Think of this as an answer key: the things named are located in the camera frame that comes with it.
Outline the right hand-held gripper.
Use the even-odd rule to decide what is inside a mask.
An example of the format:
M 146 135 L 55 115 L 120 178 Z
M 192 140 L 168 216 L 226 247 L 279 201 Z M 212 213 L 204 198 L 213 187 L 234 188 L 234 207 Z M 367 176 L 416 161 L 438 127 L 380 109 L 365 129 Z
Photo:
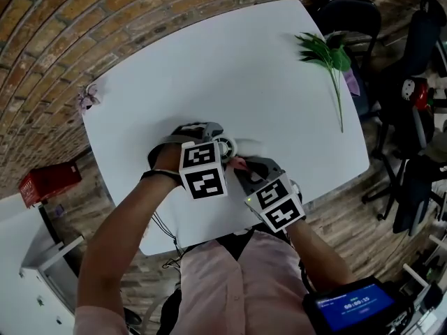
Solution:
M 246 194 L 244 203 L 273 232 L 305 217 L 298 185 L 271 158 L 248 157 L 234 173 Z

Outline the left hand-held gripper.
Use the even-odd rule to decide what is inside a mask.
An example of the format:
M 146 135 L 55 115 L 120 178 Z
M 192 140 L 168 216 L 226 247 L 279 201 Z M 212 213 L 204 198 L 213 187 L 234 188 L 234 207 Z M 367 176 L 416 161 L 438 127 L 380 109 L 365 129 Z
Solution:
M 182 148 L 179 175 L 194 200 L 228 194 L 221 152 L 215 140 L 223 131 L 223 127 L 215 122 L 195 122 L 181 125 L 172 133 Z

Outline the person's left hand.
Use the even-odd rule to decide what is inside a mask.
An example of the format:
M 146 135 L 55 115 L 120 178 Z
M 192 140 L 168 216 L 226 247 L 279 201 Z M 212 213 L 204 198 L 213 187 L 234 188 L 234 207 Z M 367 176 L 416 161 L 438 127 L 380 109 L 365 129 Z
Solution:
M 160 170 L 179 176 L 179 163 L 182 147 L 180 144 L 164 144 L 156 155 L 155 161 L 150 165 L 151 170 Z

